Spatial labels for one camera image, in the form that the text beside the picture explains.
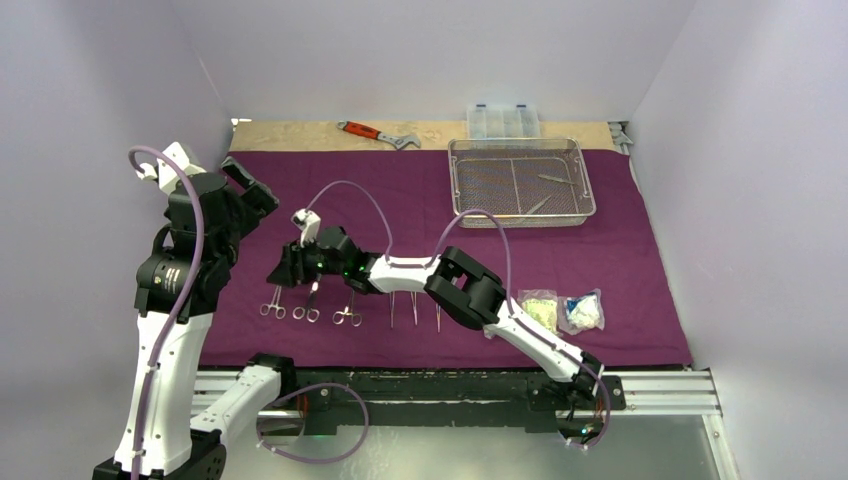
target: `wire tray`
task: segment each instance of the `wire tray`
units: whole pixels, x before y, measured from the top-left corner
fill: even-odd
[[[448,156],[455,215],[476,208],[504,227],[572,227],[597,208],[573,139],[452,140]],[[495,226],[483,215],[468,215],[460,225]]]

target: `sterile packet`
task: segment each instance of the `sterile packet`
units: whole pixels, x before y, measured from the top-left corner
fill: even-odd
[[[604,329],[604,309],[601,307],[601,289],[596,288],[582,297],[561,297],[562,315],[559,329],[577,335],[592,328]]]
[[[552,333],[559,323],[559,300],[554,290],[519,290],[518,303],[534,320]]]

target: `purple table cover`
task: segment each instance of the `purple table cover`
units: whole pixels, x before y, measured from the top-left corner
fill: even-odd
[[[360,327],[334,325],[333,312],[350,295],[341,278],[325,277],[316,297],[316,323],[295,320],[308,286],[283,290],[286,317],[259,314],[274,286],[265,277],[281,247],[298,238],[290,217],[327,183],[346,179],[365,187],[383,208],[394,234],[393,256],[433,253],[453,218],[448,158],[444,151],[235,152],[259,181],[280,198],[280,207],[241,244],[239,263],[223,291],[201,355],[202,365],[244,365],[257,352],[294,358],[298,366],[403,368],[527,367],[535,363],[500,338],[486,339],[446,314],[436,332],[435,303],[417,296],[414,325],[409,293],[399,293],[394,328],[388,295],[357,295]],[[602,290],[603,331],[564,338],[608,366],[686,364],[692,361],[674,308],[642,197],[630,176],[628,158],[586,151],[597,213],[582,226],[508,229],[513,292],[551,289],[560,296]],[[357,189],[340,185],[313,208],[322,226],[341,225],[360,248],[385,251],[386,233],[374,207]],[[447,245],[464,249],[505,280],[504,248],[494,229],[455,228]]]

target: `gray wall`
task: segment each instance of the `gray wall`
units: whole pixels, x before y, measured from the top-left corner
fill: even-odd
[[[848,13],[700,1],[631,123],[744,478],[845,478]]]
[[[232,117],[633,114],[694,0],[174,0]]]
[[[90,478],[118,445],[135,270],[166,198],[126,160],[231,125],[169,2],[0,2],[0,465]]]

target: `robotic arm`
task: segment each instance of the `robotic arm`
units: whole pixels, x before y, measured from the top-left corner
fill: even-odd
[[[233,387],[191,417],[201,347],[218,296],[238,260],[240,242],[279,202],[232,158],[222,169],[244,189],[241,195],[223,175],[193,165],[180,144],[163,153],[190,175],[198,193],[205,230],[201,267],[176,324],[164,338],[156,367],[148,367],[151,347],[186,285],[198,229],[185,186],[173,170],[161,160],[158,167],[143,167],[139,177],[155,180],[168,194],[169,223],[156,235],[153,252],[136,275],[140,346],[127,425],[115,456],[95,467],[93,480],[130,478],[134,464],[139,478],[145,479],[220,478],[229,442],[262,407],[296,389],[291,359],[257,354]],[[300,210],[292,220],[301,237],[283,247],[269,283],[292,288],[330,274],[342,276],[360,294],[426,293],[460,325],[482,330],[489,338],[499,336],[533,358],[563,398],[594,402],[603,365],[542,328],[509,297],[495,273],[462,250],[448,247],[432,259],[388,257],[359,249],[341,227],[322,230],[314,212]],[[165,245],[168,236],[171,246]],[[142,402],[150,372],[148,401]],[[140,431],[135,431],[137,418],[143,420]],[[590,438],[586,430],[582,433]],[[139,440],[140,450],[135,448]]]
[[[501,337],[533,358],[564,396],[595,398],[594,376],[569,357],[598,377],[603,364],[539,325],[508,296],[500,277],[462,250],[448,247],[433,259],[390,258],[362,251],[342,227],[321,230],[320,217],[314,212],[299,210],[292,221],[301,229],[301,237],[283,247],[269,283],[291,288],[335,274],[361,294],[426,293],[463,327],[483,330],[489,338]]]

